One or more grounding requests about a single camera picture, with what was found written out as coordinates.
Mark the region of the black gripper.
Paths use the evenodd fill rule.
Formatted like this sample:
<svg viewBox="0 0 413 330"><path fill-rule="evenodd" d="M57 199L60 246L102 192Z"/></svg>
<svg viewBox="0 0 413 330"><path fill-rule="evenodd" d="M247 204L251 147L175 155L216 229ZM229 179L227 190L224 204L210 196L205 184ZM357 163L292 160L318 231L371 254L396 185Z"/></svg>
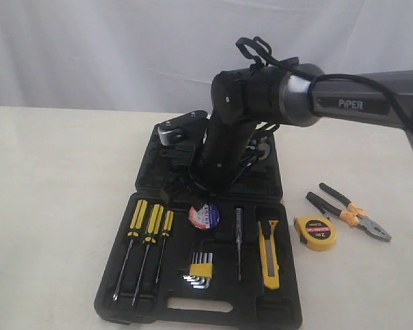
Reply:
<svg viewBox="0 0 413 330"><path fill-rule="evenodd" d="M161 188L165 203L182 199L216 199L254 163L249 151L171 152L174 177Z"/></svg>

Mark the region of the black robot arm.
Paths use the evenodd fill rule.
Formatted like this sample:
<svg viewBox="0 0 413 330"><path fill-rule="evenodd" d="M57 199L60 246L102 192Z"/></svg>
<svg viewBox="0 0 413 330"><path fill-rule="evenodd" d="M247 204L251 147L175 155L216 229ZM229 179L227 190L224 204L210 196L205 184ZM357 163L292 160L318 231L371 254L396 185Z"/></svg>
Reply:
<svg viewBox="0 0 413 330"><path fill-rule="evenodd" d="M310 63L222 71L211 85L212 111L195 110L158 125L163 146L190 141L190 162L161 189L203 204L225 193L260 158L250 145L281 125L310 127L321 118L392 127L413 151L413 70L325 74Z"/></svg>

